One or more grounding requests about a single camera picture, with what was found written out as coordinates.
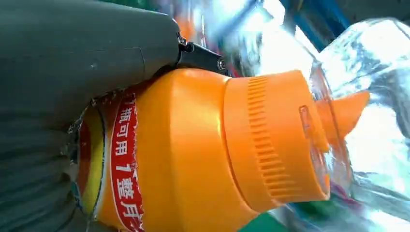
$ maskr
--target green surface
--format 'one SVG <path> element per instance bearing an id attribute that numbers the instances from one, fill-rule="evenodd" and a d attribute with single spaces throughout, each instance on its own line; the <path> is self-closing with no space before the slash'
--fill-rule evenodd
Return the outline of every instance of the green surface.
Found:
<path id="1" fill-rule="evenodd" d="M 288 230 L 270 214 L 264 213 L 255 218 L 240 232 L 287 232 Z"/>

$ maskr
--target orange plastic bottle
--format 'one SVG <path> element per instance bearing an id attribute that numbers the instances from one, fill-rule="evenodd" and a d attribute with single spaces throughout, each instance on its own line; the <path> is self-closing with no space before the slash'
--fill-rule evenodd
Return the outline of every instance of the orange plastic bottle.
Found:
<path id="1" fill-rule="evenodd" d="M 87 110 L 81 206 L 122 230 L 230 232 L 285 203 L 326 200 L 330 121 L 338 107 L 356 105 L 336 117 L 348 133 L 367 100 L 359 93 L 331 109 L 299 71 L 172 71 Z"/>

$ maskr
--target blue metal frame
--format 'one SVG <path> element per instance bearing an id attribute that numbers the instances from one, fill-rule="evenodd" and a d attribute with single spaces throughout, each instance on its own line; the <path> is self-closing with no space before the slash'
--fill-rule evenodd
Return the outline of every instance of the blue metal frame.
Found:
<path id="1" fill-rule="evenodd" d="M 295 7 L 294 1 L 301 3 L 302 7 L 300 9 L 293 9 L 293 7 Z M 287 12 L 293 14 L 292 18 L 295 24 L 300 27 L 319 51 L 322 51 L 328 44 L 325 44 L 319 39 L 320 35 L 317 35 L 315 30 L 302 18 L 299 14 L 300 12 L 313 11 L 316 15 L 319 15 L 323 22 L 321 26 L 328 28 L 334 38 L 339 36 L 351 24 L 335 0 L 280 0 L 280 2 Z"/>

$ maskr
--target red label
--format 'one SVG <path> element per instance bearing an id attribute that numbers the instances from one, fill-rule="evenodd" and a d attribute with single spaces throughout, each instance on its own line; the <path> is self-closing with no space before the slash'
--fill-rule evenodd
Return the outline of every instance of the red label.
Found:
<path id="1" fill-rule="evenodd" d="M 135 95 L 123 96 L 113 127 L 111 180 L 117 213 L 132 232 L 143 232 L 142 199 L 138 187 L 136 155 L 137 114 Z"/>

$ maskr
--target bottle spout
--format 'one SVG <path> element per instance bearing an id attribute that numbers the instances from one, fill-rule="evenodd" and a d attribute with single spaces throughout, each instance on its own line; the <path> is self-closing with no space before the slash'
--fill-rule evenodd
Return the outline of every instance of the bottle spout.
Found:
<path id="1" fill-rule="evenodd" d="M 330 104 L 325 101 L 316 102 L 330 144 L 335 143 L 337 137 L 344 139 L 354 129 L 369 98 L 369 92 L 362 91 L 333 100 Z"/>

